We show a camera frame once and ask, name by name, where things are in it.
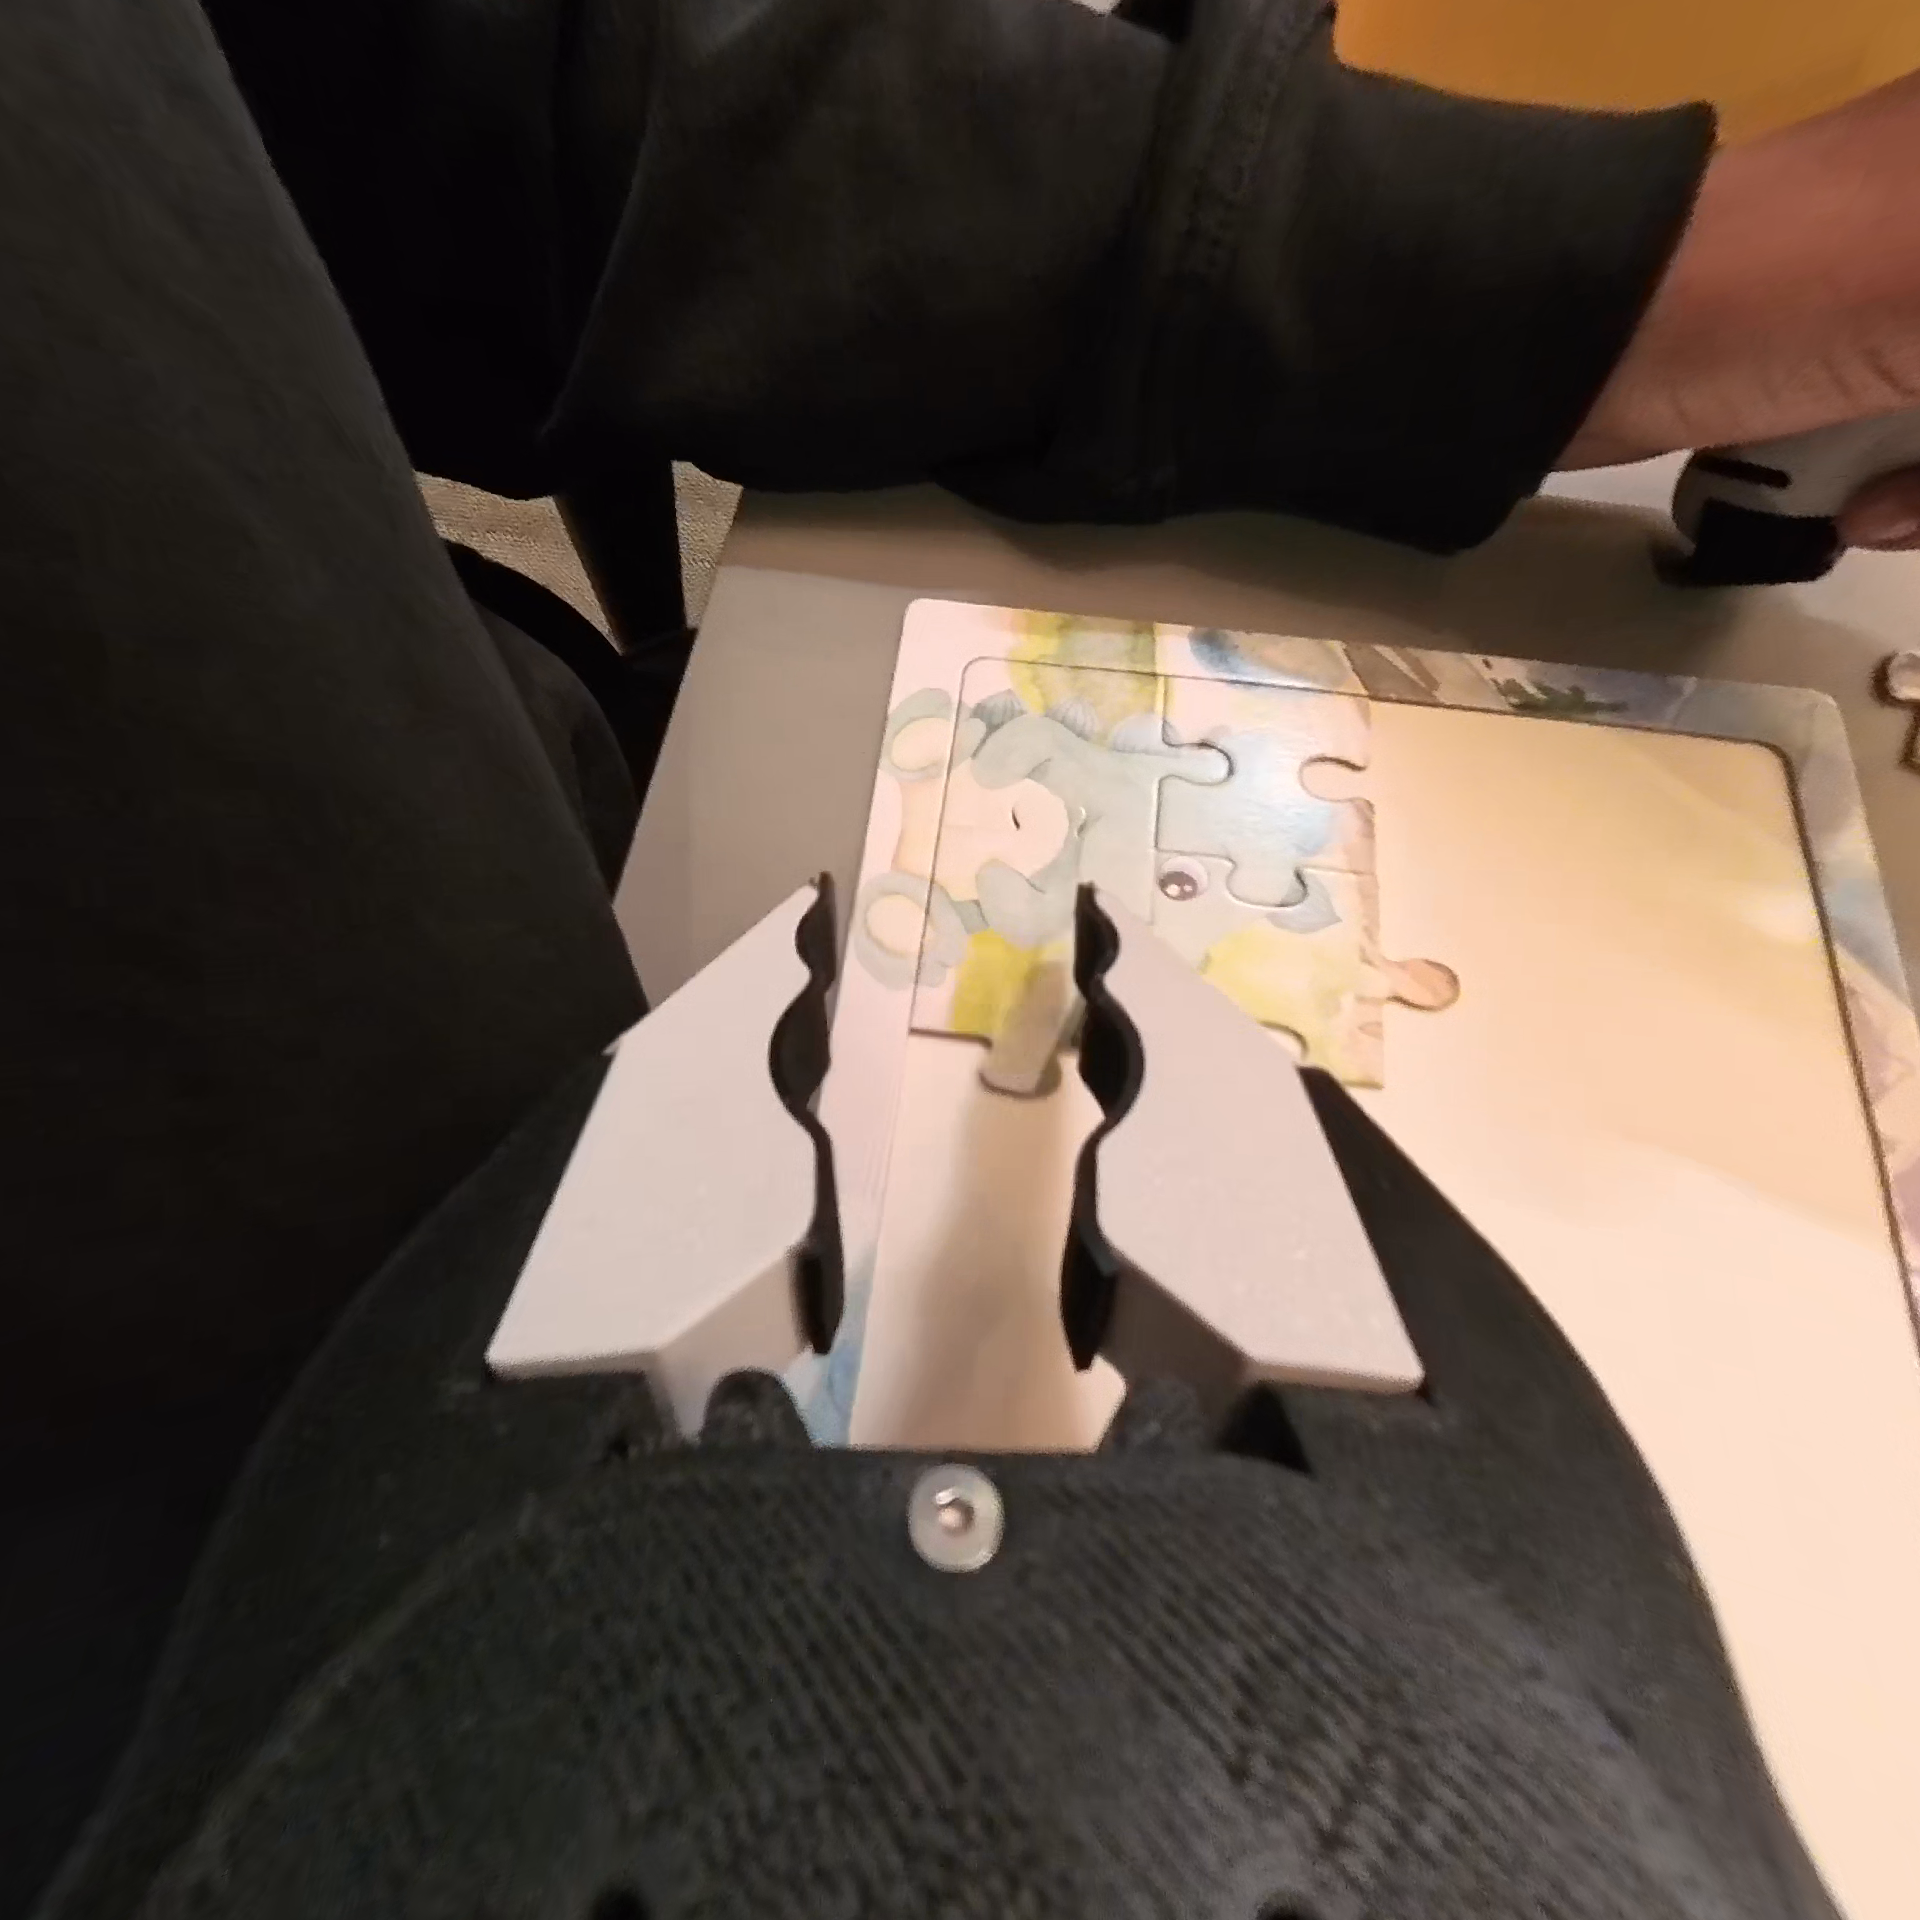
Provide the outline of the person's left hand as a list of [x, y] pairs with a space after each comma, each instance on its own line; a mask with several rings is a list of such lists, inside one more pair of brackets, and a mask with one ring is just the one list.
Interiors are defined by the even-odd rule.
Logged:
[[1558, 469], [1918, 403], [1918, 73], [1711, 156], [1688, 228]]

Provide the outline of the assembled dinosaur puzzle section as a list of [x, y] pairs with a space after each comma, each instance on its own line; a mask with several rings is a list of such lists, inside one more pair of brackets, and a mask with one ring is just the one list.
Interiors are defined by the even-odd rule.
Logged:
[[851, 953], [911, 1031], [1002, 1043], [1037, 980], [1078, 1018], [1098, 889], [1312, 1068], [1380, 1088], [1386, 1009], [1460, 982], [1384, 951], [1370, 755], [1344, 692], [972, 658], [889, 714]]

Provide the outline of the person's black clothed legs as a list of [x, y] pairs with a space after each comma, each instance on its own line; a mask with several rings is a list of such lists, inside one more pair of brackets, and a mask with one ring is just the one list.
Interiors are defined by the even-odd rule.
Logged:
[[713, 3], [4, 3], [4, 1916], [419, 1220], [637, 1011], [628, 770], [418, 469], [639, 449], [590, 314]]

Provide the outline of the person's left forearm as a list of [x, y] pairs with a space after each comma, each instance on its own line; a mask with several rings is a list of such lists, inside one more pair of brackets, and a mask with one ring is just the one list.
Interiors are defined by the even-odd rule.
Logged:
[[936, 480], [1029, 521], [1271, 511], [1474, 547], [1643, 318], [1704, 106], [1352, 68], [1326, 3], [598, 3], [558, 480]]

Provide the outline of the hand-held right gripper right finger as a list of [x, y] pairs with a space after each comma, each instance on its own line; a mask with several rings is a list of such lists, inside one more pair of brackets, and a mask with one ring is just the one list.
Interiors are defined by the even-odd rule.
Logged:
[[1110, 892], [1076, 899], [1078, 1070], [1060, 1313], [1080, 1371], [1409, 1394], [1425, 1378], [1303, 1068]]

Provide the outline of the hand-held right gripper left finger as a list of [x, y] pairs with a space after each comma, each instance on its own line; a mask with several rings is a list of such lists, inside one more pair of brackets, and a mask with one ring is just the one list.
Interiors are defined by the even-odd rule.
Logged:
[[824, 1353], [844, 1302], [815, 1097], [832, 876], [796, 889], [612, 1047], [486, 1351], [500, 1378], [639, 1373], [679, 1428], [738, 1371]]

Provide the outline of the white puzzle frame tray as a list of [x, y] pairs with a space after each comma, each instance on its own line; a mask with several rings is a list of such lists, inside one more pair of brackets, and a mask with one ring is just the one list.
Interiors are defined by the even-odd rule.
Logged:
[[[1384, 1086], [1344, 1085], [1618, 1407], [1837, 1907], [1917, 1916], [1917, 1018], [1837, 709], [921, 599], [884, 734], [977, 656], [1368, 705], [1382, 946], [1460, 995], [1391, 1005]], [[826, 1436], [1085, 1448], [1116, 1407], [1053, 1319], [1094, 1119], [1053, 1011], [1042, 978], [1002, 1043], [921, 1034], [850, 951]]]

